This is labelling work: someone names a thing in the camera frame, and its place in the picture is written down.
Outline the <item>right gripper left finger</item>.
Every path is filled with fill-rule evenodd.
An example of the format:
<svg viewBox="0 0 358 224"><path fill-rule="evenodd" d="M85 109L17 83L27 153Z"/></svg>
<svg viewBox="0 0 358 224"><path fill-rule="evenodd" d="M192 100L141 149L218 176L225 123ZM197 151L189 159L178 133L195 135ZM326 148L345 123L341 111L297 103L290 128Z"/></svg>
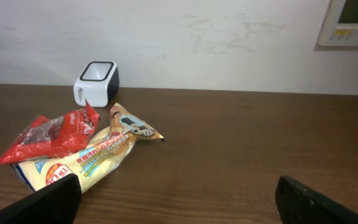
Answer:
<svg viewBox="0 0 358 224"><path fill-rule="evenodd" d="M0 224L71 224L75 220L80 200L79 179L75 174L68 174L0 210Z"/></svg>

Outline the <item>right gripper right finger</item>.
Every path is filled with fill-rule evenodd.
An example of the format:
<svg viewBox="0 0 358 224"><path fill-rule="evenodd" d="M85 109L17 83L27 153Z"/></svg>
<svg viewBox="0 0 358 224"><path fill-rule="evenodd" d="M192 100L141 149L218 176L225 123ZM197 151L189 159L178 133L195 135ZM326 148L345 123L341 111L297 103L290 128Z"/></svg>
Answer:
<svg viewBox="0 0 358 224"><path fill-rule="evenodd" d="M358 224L358 213L288 175L279 178L275 203L283 224Z"/></svg>

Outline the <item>yellow wet wipes pack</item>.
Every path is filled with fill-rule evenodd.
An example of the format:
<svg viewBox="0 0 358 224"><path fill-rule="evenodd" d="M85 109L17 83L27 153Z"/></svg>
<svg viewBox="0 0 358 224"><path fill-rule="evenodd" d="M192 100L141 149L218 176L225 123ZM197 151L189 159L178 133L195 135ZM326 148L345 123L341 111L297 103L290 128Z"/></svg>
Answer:
<svg viewBox="0 0 358 224"><path fill-rule="evenodd" d="M110 127L95 134L81 151L66 157L25 161L12 166L18 178L38 191L69 174L77 175L82 192L116 169L140 139L165 138L119 103L110 110Z"/></svg>

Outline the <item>red snack bag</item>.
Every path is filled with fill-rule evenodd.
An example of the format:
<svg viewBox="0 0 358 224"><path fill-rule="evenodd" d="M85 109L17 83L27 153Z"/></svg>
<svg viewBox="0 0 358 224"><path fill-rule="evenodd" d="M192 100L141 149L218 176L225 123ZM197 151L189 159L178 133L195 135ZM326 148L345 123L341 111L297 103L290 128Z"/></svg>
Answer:
<svg viewBox="0 0 358 224"><path fill-rule="evenodd" d="M15 138L0 163L69 156L88 145L99 121L99 113L88 103L54 119L39 115Z"/></svg>

